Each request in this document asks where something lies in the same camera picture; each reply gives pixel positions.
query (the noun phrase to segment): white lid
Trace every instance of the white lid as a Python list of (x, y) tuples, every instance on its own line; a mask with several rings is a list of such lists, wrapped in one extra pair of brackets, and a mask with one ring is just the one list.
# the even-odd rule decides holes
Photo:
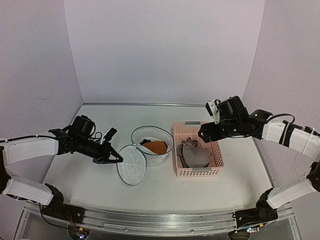
[(123, 162), (116, 164), (116, 169), (122, 181), (128, 185), (137, 185), (142, 182), (147, 170), (146, 158), (134, 145), (123, 147), (119, 154)]

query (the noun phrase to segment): orange object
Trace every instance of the orange object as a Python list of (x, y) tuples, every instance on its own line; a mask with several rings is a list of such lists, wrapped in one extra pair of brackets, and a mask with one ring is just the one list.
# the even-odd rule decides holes
[(162, 155), (167, 152), (167, 145), (164, 141), (151, 141), (142, 144), (142, 146), (146, 147), (150, 151), (154, 152), (155, 154)]

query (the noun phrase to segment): gray fabric pouch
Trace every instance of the gray fabric pouch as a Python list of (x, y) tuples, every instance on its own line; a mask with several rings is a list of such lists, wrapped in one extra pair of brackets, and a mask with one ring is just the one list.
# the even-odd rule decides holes
[(182, 141), (176, 150), (184, 168), (205, 168), (209, 166), (212, 153), (208, 149), (202, 149), (197, 140), (192, 140), (189, 137)]

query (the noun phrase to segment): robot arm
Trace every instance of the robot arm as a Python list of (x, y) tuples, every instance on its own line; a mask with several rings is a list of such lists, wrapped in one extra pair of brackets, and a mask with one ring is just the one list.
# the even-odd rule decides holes
[(88, 117), (77, 116), (72, 125), (50, 130), (55, 137), (35, 135), (0, 140), (0, 193), (48, 206), (43, 211), (45, 215), (68, 220), (68, 213), (75, 222), (81, 222), (83, 208), (64, 204), (63, 195), (57, 188), (19, 177), (6, 167), (26, 159), (74, 152), (92, 157), (96, 164), (122, 162), (123, 158), (109, 142), (117, 130), (111, 128), (97, 139), (92, 137), (95, 128), (95, 123)]
[[(290, 114), (272, 116), (270, 112), (256, 110), (248, 114), (238, 96), (223, 102), (210, 101), (206, 109), (214, 122), (203, 124), (198, 133), (204, 142), (224, 138), (254, 137), (294, 149), (313, 160), (310, 173), (287, 185), (267, 190), (257, 201), (256, 208), (236, 211), (237, 227), (264, 224), (278, 218), (277, 208), (308, 193), (320, 192), (320, 134), (314, 128), (294, 124)], [(288, 122), (278, 117), (292, 116)]]

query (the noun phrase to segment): basket handle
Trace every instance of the basket handle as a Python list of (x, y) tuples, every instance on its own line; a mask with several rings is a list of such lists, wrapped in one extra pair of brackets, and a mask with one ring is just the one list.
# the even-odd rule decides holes
[(211, 168), (205, 168), (205, 167), (197, 167), (197, 168), (192, 168), (193, 173), (198, 173), (198, 172), (210, 172)]
[(185, 121), (185, 125), (196, 125), (194, 128), (199, 128), (201, 126), (200, 121)]

